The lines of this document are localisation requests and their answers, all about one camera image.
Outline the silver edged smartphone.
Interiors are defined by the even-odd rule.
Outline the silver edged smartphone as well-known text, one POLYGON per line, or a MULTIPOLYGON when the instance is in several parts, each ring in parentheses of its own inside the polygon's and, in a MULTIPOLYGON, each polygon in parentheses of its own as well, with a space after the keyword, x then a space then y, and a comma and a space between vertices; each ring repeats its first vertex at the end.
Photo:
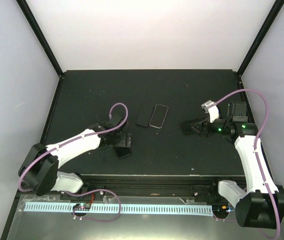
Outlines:
POLYGON ((165 122, 168 113, 168 106, 157 104, 152 113, 149 126, 157 129, 161 129, 165 122))

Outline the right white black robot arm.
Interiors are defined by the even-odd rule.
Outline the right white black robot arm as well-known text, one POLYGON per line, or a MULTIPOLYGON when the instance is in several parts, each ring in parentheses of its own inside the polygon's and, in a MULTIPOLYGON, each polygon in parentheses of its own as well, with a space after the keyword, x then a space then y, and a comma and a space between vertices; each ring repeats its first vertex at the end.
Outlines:
POLYGON ((284 217, 284 193, 274 184, 261 150, 256 124, 249 123, 244 101, 230 101, 227 117, 222 118, 212 101, 202 104, 203 117, 180 124, 185 135, 212 134, 229 136, 239 154, 244 170, 246 189, 232 180, 221 180, 210 187, 210 198, 226 199, 235 208, 236 221, 241 227, 276 229, 284 217))

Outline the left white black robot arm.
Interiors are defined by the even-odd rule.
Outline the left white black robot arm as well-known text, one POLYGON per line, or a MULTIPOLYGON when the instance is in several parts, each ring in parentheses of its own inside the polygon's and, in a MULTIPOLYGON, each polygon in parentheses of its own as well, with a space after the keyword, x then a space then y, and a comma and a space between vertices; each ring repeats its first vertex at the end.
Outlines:
POLYGON ((85 199, 89 187, 80 174, 60 171, 60 168, 83 153, 114 149, 119 158, 130 154, 132 135, 126 120, 115 114, 108 121, 89 126, 82 133, 59 143, 33 145, 18 171, 19 184, 28 191, 43 196, 52 191, 69 192, 85 199))

